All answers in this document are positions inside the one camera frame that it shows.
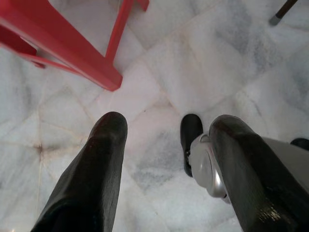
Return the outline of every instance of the leg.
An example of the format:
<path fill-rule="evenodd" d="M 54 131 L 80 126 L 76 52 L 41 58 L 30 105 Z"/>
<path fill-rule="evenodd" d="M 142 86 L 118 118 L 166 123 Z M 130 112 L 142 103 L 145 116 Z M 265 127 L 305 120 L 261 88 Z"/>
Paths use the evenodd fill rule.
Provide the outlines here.
<path fill-rule="evenodd" d="M 287 0 L 281 9 L 269 20 L 269 23 L 274 26 L 277 25 L 296 2 L 297 0 Z"/>
<path fill-rule="evenodd" d="M 120 87 L 120 73 L 47 0 L 0 1 L 0 24 L 96 84 Z"/>
<path fill-rule="evenodd" d="M 112 231 L 126 135 L 121 114 L 111 112 L 99 119 L 58 180 L 32 232 Z"/>

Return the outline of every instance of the red chair leg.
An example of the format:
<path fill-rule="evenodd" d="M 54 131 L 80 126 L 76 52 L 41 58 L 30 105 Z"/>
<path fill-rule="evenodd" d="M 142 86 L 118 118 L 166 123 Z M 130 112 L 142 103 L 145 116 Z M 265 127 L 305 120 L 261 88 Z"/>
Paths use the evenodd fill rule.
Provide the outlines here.
<path fill-rule="evenodd" d="M 112 29 L 112 35 L 111 35 L 111 38 L 110 38 L 110 41 L 107 47 L 107 51 L 106 51 L 106 56 L 105 56 L 106 59 L 110 63 L 113 63 L 114 61 L 122 33 L 126 26 L 127 18 L 129 17 L 130 11 L 133 6 L 133 2 L 134 0 L 124 0 L 121 5 L 116 22 Z"/>
<path fill-rule="evenodd" d="M 14 53 L 26 53 L 36 55 L 37 50 L 30 44 L 22 40 L 14 32 L 0 25 L 0 44 Z"/>
<path fill-rule="evenodd" d="M 146 11 L 149 5 L 149 0 L 137 0 L 137 2 L 140 4 L 141 8 Z"/>
<path fill-rule="evenodd" d="M 121 74 L 47 0 L 1 0 L 0 24 L 110 91 Z"/>

